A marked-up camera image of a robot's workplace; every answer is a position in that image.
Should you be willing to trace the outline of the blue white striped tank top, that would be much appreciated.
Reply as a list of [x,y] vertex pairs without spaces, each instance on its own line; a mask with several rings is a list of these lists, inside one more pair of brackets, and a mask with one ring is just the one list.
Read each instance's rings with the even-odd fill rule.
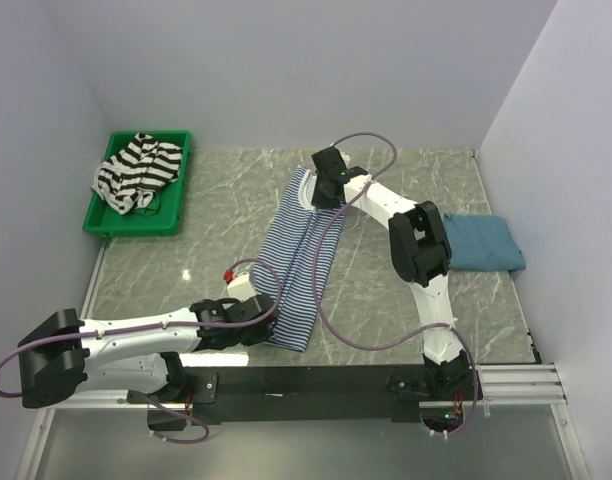
[[282,284],[279,320],[270,342],[278,347],[306,351],[318,316],[316,299],[323,296],[344,225],[335,209],[310,205],[316,176],[297,167],[280,200],[277,213],[258,258],[272,266],[253,266],[257,292],[275,297]]

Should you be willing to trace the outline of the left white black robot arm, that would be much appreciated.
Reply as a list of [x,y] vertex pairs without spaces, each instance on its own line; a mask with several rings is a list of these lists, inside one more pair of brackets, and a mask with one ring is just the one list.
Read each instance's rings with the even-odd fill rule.
[[75,310],[61,310],[18,344],[22,404],[39,409],[100,390],[172,402],[192,389],[182,355],[263,343],[278,319],[276,301],[265,294],[124,320],[81,320]]

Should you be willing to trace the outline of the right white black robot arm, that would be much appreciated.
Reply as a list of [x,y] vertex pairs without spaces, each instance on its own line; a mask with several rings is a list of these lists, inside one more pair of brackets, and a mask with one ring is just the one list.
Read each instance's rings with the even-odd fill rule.
[[[446,399],[471,384],[477,398],[479,379],[473,354],[455,328],[448,293],[452,251],[437,206],[431,201],[409,200],[377,182],[365,169],[348,166],[334,145],[314,153],[312,160],[316,168],[313,207],[336,208],[339,213],[356,207],[388,232],[392,265],[410,287],[420,319],[420,327],[405,336],[423,338],[425,373],[419,392]],[[366,349],[390,349],[405,339]]]

